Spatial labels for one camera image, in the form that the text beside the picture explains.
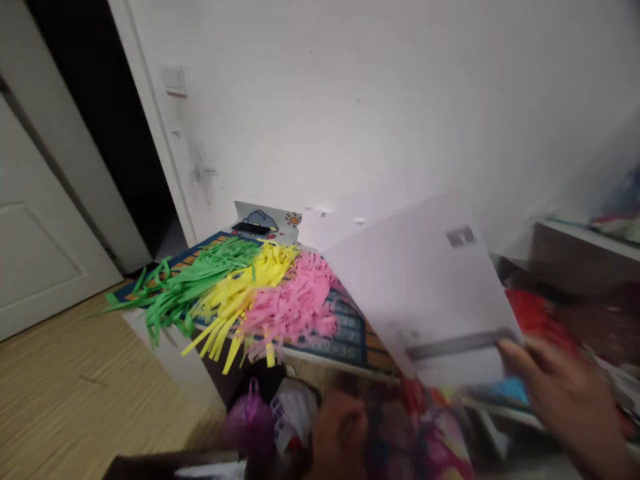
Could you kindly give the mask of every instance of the white paper sheet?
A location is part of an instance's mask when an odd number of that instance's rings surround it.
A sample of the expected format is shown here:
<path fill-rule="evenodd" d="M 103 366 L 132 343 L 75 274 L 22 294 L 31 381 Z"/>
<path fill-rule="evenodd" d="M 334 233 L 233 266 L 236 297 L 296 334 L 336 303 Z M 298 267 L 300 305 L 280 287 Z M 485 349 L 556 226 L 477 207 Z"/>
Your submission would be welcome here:
<path fill-rule="evenodd" d="M 504 378 L 495 340 L 521 332 L 458 194 L 424 199 L 419 185 L 388 183 L 306 212 L 299 240 L 322 252 L 405 376 Z"/>

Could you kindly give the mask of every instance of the light switch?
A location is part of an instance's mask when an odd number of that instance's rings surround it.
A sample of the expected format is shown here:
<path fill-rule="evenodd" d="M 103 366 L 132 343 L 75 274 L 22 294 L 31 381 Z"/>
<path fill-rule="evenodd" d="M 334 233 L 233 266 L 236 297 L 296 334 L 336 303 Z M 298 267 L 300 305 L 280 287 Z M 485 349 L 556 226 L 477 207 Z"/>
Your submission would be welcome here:
<path fill-rule="evenodd" d="M 181 65 L 163 65 L 160 68 L 162 84 L 169 95 L 187 96 L 187 83 Z"/>

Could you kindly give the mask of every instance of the sun drawing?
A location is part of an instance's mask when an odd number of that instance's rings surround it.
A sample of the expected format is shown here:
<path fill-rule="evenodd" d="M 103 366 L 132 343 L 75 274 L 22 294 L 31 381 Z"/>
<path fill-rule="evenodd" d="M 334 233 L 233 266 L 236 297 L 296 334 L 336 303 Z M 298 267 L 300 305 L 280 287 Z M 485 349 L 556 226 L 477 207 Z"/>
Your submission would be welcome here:
<path fill-rule="evenodd" d="M 293 228 L 298 228 L 301 221 L 302 215 L 298 215 L 296 212 L 287 214 L 287 225 L 291 225 Z"/>

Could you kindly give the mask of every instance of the purple plastic bag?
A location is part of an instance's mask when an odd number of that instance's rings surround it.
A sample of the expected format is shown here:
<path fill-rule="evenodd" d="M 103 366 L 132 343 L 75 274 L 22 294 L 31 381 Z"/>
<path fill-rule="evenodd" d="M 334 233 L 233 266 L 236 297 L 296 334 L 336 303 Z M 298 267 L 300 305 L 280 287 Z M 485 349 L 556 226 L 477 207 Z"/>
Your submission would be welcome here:
<path fill-rule="evenodd" d="M 271 407 L 260 398 L 258 380 L 251 379 L 249 393 L 238 398 L 225 418 L 222 435 L 229 448 L 256 460 L 266 460 L 273 451 L 275 421 Z"/>

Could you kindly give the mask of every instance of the cartoon character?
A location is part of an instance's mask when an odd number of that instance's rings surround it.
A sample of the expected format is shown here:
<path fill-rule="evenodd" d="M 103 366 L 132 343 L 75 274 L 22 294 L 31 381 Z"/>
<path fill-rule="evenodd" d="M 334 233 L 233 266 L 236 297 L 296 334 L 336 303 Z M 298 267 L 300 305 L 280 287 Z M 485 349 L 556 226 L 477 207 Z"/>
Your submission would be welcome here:
<path fill-rule="evenodd" d="M 274 234 L 278 232 L 278 230 L 280 230 L 278 228 L 278 225 L 276 225 L 275 220 L 272 219 L 270 216 L 268 216 L 266 213 L 264 213 L 262 210 L 256 210 L 251 212 L 249 216 L 246 218 L 243 218 L 242 221 L 245 223 L 250 223 L 252 225 L 259 225 L 260 227 L 269 228 L 271 230 L 271 233 L 267 235 L 268 239 L 274 239 L 275 238 Z M 231 233 L 233 235 L 242 236 L 242 232 L 238 232 L 238 230 L 234 230 Z"/>

